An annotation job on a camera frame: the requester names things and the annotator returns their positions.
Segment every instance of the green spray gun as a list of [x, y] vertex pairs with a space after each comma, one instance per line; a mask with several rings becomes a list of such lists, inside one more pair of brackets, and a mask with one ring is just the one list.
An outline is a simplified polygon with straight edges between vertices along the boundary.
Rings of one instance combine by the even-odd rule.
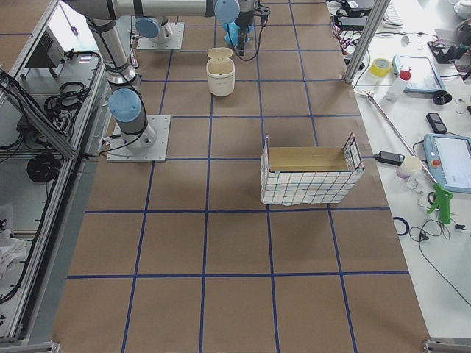
[[[398, 136], [400, 141], [403, 143], [405, 148], [411, 154], [411, 156], [415, 156], [414, 150], [407, 144], [404, 137], [400, 134], [397, 130], [396, 126], [392, 123], [391, 119], [389, 119], [388, 115], [384, 112], [381, 106], [375, 101], [373, 98], [372, 93], [365, 92], [364, 95], [368, 98], [370, 102], [379, 110], [383, 118], [386, 119], [389, 126], [394, 130], [395, 134]], [[431, 214], [434, 210], [439, 210], [439, 220], [443, 224], [450, 224], [451, 223], [451, 214], [450, 214], [450, 200], [453, 198], [453, 193], [450, 191], [445, 190], [433, 177], [431, 172], [428, 170], [427, 166], [422, 164], [422, 170], [425, 174], [433, 181], [433, 189], [435, 190], [435, 200], [431, 205], [430, 209], [427, 211], [428, 214]]]

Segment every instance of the yellow tape roll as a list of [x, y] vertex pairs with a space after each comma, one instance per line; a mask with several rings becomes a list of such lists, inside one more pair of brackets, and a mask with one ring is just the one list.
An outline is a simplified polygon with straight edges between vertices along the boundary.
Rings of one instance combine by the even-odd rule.
[[371, 64], [371, 67], [369, 68], [369, 72], [378, 77], [385, 77], [391, 69], [391, 62], [379, 57], [373, 61], [373, 64]]

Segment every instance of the white bracket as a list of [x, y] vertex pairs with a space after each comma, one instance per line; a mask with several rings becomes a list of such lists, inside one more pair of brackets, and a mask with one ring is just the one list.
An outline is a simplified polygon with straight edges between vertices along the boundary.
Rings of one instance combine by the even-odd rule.
[[141, 51], [168, 51], [181, 49], [185, 24], [180, 22], [171, 24], [171, 28], [173, 30], [173, 35], [171, 35], [168, 42], [156, 43], [149, 38], [142, 37], [139, 38], [137, 49]]

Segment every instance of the white container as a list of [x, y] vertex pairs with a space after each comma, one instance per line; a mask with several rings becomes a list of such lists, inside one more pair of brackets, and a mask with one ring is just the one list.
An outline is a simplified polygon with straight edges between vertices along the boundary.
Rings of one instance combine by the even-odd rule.
[[391, 87], [386, 92], [386, 99], [388, 101], [397, 101], [399, 95], [404, 92], [405, 88], [407, 87], [411, 76], [411, 69], [408, 71], [401, 70], [399, 77], [396, 78], [396, 80], [392, 83]]
[[206, 63], [209, 91], [214, 96], [229, 96], [236, 83], [236, 67], [230, 59], [233, 51], [229, 48], [211, 48], [210, 59]]
[[397, 167], [396, 174], [400, 178], [407, 179], [420, 169], [422, 169], [422, 161], [419, 158], [406, 156], [400, 166]]

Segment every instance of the grid floor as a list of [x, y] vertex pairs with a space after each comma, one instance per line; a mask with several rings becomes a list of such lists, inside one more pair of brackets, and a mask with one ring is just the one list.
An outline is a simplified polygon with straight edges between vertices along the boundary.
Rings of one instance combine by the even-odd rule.
[[[164, 164], [99, 161], [52, 339], [64, 352], [421, 352], [427, 337], [322, 2], [276, 1], [256, 60], [207, 89], [213, 19], [184, 50], [138, 53]], [[255, 43], [250, 43], [251, 52]], [[341, 204], [261, 203], [271, 146], [343, 146], [366, 172]]]

